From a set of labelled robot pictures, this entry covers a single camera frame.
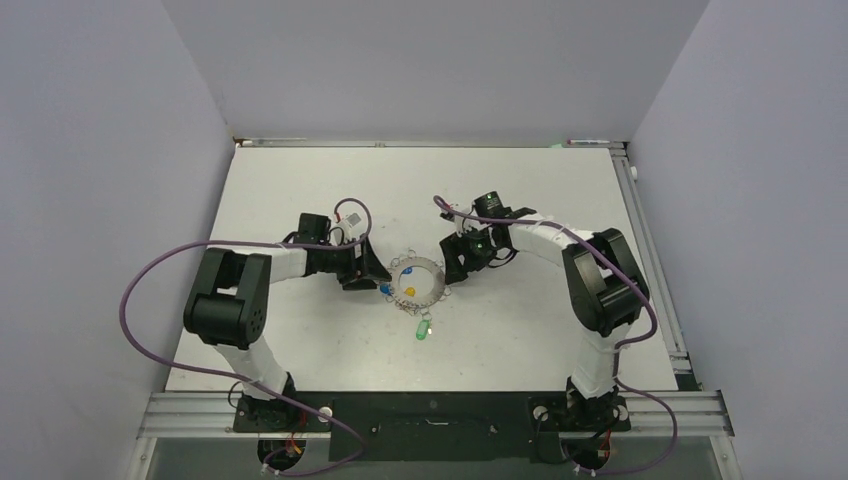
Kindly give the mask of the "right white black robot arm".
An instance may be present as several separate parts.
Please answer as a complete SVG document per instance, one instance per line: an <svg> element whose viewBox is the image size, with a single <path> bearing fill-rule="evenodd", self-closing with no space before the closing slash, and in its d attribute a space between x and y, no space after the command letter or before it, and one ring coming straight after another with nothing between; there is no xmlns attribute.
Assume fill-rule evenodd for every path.
<svg viewBox="0 0 848 480"><path fill-rule="evenodd" d="M563 399L539 420L561 432L605 432L624 427L619 355L632 325L650 308L650 292L624 237L615 228L572 230L529 207L503 205L497 192L482 195L467 212L434 198L455 231L440 242L445 281L455 284L491 267L500 251L528 253L563 269L574 315L582 328L577 365Z"/></svg>

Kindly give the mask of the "green key tag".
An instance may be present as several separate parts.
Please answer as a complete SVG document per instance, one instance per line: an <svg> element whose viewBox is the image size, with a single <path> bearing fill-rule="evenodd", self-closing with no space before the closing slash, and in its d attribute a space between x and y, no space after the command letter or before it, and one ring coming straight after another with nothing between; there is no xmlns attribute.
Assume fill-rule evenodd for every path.
<svg viewBox="0 0 848 480"><path fill-rule="evenodd" d="M422 319L416 328L415 337L419 341L423 341L428 338L428 336L432 333L431 321L428 319Z"/></svg>

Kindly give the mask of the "round metal keyring disc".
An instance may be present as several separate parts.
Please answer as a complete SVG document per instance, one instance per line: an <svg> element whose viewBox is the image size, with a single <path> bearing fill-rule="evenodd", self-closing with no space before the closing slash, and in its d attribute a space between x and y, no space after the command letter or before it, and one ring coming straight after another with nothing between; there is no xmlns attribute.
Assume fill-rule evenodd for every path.
<svg viewBox="0 0 848 480"><path fill-rule="evenodd" d="M407 267L413 267L412 274L401 276L402 270ZM430 320L431 308L447 300L452 293L445 284L443 262L418 255L412 249L391 259L387 270L392 279L383 284L390 286L391 295L382 294L383 299L410 316ZM404 293L407 287L416 289L414 297Z"/></svg>

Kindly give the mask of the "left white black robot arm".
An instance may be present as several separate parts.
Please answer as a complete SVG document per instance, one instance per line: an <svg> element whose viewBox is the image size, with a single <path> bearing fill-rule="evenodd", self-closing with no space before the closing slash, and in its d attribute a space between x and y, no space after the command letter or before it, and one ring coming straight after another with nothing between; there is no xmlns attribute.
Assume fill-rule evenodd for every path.
<svg viewBox="0 0 848 480"><path fill-rule="evenodd" d="M212 346L238 375L239 413L271 431L303 421L296 387L264 338L274 283L332 274L345 291L374 290L391 276L356 214L331 219L303 213L288 235L293 247L236 251L207 249L183 314L184 328Z"/></svg>

